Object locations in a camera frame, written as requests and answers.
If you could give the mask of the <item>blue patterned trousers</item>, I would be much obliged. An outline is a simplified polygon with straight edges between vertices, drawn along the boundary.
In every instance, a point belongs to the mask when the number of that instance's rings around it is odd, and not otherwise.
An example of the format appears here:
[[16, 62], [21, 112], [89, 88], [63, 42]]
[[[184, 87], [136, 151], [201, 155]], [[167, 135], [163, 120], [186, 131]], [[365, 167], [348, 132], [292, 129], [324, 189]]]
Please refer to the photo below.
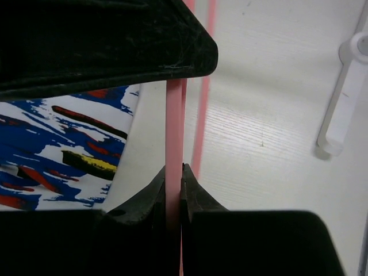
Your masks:
[[1, 103], [1, 210], [92, 209], [124, 152], [140, 85]]

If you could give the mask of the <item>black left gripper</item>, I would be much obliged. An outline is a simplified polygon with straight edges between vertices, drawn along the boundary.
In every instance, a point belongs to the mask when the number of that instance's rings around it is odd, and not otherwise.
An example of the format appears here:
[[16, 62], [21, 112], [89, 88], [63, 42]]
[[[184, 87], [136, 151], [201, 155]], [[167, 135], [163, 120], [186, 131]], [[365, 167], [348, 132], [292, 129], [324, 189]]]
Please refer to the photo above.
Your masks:
[[197, 78], [217, 44], [182, 1], [2, 1], [1, 98]]

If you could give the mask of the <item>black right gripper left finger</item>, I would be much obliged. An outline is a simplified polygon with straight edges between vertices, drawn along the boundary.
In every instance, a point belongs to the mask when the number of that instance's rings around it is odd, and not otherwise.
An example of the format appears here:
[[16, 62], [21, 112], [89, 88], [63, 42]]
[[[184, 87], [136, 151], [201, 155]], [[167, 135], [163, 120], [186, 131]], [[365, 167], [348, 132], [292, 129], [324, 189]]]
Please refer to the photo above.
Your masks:
[[161, 275], [165, 249], [165, 168], [125, 203], [109, 211], [110, 265], [122, 275]]

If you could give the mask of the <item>pink plastic hanger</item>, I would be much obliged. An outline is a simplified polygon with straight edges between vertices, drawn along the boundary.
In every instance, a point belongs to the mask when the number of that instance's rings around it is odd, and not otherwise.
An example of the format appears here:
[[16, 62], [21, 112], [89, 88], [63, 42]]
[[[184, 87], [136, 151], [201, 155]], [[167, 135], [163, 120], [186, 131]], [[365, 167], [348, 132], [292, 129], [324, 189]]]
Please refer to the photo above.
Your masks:
[[[210, 77], [201, 83], [191, 166], [198, 176], [204, 146], [206, 112]], [[165, 208], [166, 208], [166, 274], [183, 275], [180, 192], [183, 161], [183, 137], [186, 110], [186, 79], [168, 80], [166, 84], [165, 128]]]

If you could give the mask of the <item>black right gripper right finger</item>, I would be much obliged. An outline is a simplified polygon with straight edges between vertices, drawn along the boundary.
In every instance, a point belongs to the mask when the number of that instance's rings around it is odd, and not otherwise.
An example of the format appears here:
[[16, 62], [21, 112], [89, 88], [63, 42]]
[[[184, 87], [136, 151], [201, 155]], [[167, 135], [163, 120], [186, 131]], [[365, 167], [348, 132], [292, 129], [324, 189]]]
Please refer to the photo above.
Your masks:
[[181, 268], [180, 275], [194, 275], [196, 272], [196, 244], [191, 221], [193, 214], [201, 212], [226, 212], [198, 182], [189, 164], [182, 165], [180, 220], [181, 220]]

